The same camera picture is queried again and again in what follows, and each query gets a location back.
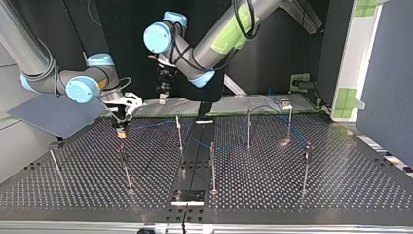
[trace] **metal plate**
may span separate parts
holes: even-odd
[[[192,123],[192,119],[182,119],[184,139]],[[0,195],[0,206],[110,211],[164,208],[181,158],[176,124],[173,119],[133,120],[129,134],[126,146],[133,194],[118,159],[121,142],[110,120],[103,120],[56,152],[61,175],[51,159],[35,163],[29,175]]]
[[[249,150],[246,117],[215,118],[218,194],[209,195],[209,211],[219,216],[213,222],[372,224],[364,218],[370,215],[380,224],[393,214],[405,215],[395,223],[412,225],[413,181],[326,118],[295,115],[288,140],[286,117],[253,116]],[[314,156],[303,193],[308,141]],[[292,220],[271,220],[278,215]]]
[[[289,141],[284,116],[252,116],[249,150],[244,116],[215,118],[215,131],[196,125],[201,142],[188,140],[194,120],[182,119],[183,158],[175,124],[165,121],[132,123],[127,149],[134,194],[128,193],[117,159],[120,142],[109,121],[103,121],[58,153],[63,180],[45,159],[2,184],[0,219],[182,221],[182,208],[170,206],[173,191],[183,188],[174,187],[178,178],[191,175],[191,189],[204,190],[211,173],[183,174],[181,161],[192,154],[207,161],[214,138],[217,193],[206,190],[205,205],[188,208],[192,222],[201,217],[211,224],[413,226],[412,180],[325,115],[294,115]],[[313,162],[303,194],[308,141]]]
[[[55,95],[41,95],[8,111],[27,124],[65,139],[72,137],[106,112],[97,99],[78,104],[68,96],[57,98]]]

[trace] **black curtain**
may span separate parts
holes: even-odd
[[[157,64],[148,58],[150,53],[143,44],[143,31],[147,26],[162,20],[165,11],[184,14],[188,18],[186,38],[196,46],[230,3],[230,0],[96,0],[109,52],[118,73],[120,77],[132,78],[128,90],[144,99],[158,96],[155,90]],[[224,72],[217,72],[202,89],[193,86],[179,73],[172,95],[217,102],[223,92]]]

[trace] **robotic arm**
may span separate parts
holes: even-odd
[[[257,26],[287,0],[241,0],[218,20],[202,41],[192,48],[184,39],[185,16],[166,12],[164,20],[146,28],[143,39],[149,51],[168,59],[198,88],[215,75],[215,67],[240,50],[256,34]]]
[[[122,91],[123,79],[118,78],[109,55],[89,57],[85,71],[60,70],[47,46],[19,16],[12,0],[0,0],[0,22],[0,43],[21,69],[20,80],[27,90],[57,97],[68,95],[78,103],[99,98],[112,113],[118,137],[126,137],[128,122],[142,99]]]

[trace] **green tape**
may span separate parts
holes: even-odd
[[[354,17],[373,17],[376,13],[376,8],[378,5],[379,0],[358,0],[356,4]]]
[[[250,31],[251,14],[248,6],[246,4],[242,4],[238,8],[238,13],[243,27],[246,31]],[[238,26],[237,19],[233,16],[210,47],[221,55],[227,55],[233,48],[240,50],[246,42],[247,39],[243,36],[243,33]]]
[[[15,116],[7,116],[7,117],[4,117],[4,118],[0,119],[0,122],[6,122],[6,121],[10,121],[10,120],[19,120],[19,118],[15,117]]]
[[[356,107],[357,89],[338,90],[337,99],[334,107],[334,118],[351,118],[353,109]]]

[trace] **black wall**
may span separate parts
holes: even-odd
[[[147,57],[150,53],[143,44],[144,29],[161,20],[164,11],[177,11],[188,17],[187,40],[195,46],[231,4],[231,0],[19,2],[30,26],[49,45],[61,68],[84,69],[83,52],[86,56],[110,53],[119,76],[132,78],[127,90],[144,99],[157,97],[157,64]],[[319,18],[326,22],[329,0],[309,2]],[[276,10],[264,21],[258,37],[206,87],[198,89],[180,74],[176,77],[172,95],[218,101],[224,90],[225,72],[249,94],[266,94],[269,88],[276,93],[287,93],[292,74],[310,72],[313,80],[318,78],[322,41],[323,34],[308,35],[287,12]]]
[[[187,40],[196,45],[227,9],[230,0],[98,0],[100,17],[109,51],[119,75],[130,76],[129,90],[143,98],[156,98],[156,67],[148,58],[143,44],[143,31],[153,22],[162,20],[165,11],[176,11],[188,17]],[[179,74],[174,83],[173,96],[191,100],[219,101],[223,91],[224,71],[204,88],[198,89]]]
[[[331,0],[329,5],[317,77],[319,93],[329,104],[334,99],[353,4],[353,0]]]
[[[325,22],[329,0],[309,3]],[[267,94],[270,88],[286,94],[292,74],[310,73],[317,79],[322,39],[322,34],[309,35],[289,13],[278,9],[261,24],[257,38],[233,58],[228,75],[248,94]]]

